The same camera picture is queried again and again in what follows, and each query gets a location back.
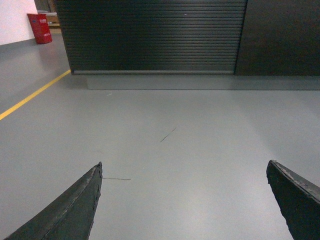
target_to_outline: black roller shutter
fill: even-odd
[[[75,74],[233,74],[247,0],[58,0]]]

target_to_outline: red bin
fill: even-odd
[[[52,37],[45,14],[27,14],[37,44],[52,42]]]

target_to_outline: yellow floor line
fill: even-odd
[[[39,95],[40,93],[42,93],[44,90],[46,90],[47,88],[49,88],[51,85],[55,84],[56,82],[58,82],[60,79],[62,79],[64,76],[68,75],[70,73],[70,70],[66,71],[65,73],[61,74],[60,76],[58,76],[57,78],[53,79],[52,81],[50,81],[49,83],[47,83],[46,85],[44,85],[43,87],[39,88],[37,91],[35,91],[34,93],[32,93],[31,95],[27,96],[25,99],[23,99],[22,101],[18,102],[16,105],[14,105],[13,107],[9,108],[7,111],[3,112],[0,114],[0,121],[2,119],[4,119],[6,116],[8,116],[9,114],[12,114],[15,110],[17,110],[18,108],[20,108],[21,106],[23,106],[24,104],[26,104],[27,102],[29,102],[31,99],[33,99],[34,97],[36,97],[37,95]]]

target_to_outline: floor crack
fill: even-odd
[[[102,179],[123,180],[123,181],[131,180],[131,178],[124,179],[124,178],[113,178],[113,177],[103,177]]]
[[[162,143],[163,140],[165,140],[170,134],[172,134],[174,132],[174,130],[176,130],[177,127],[175,127],[167,136],[164,137],[164,139],[162,139],[160,141],[160,143]]]

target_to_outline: gray floor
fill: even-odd
[[[0,55],[1,112],[68,70],[53,40]],[[0,121],[0,239],[101,161],[131,180],[103,180],[90,240],[292,240],[266,168],[320,185],[319,106],[318,91],[87,90],[68,75]]]

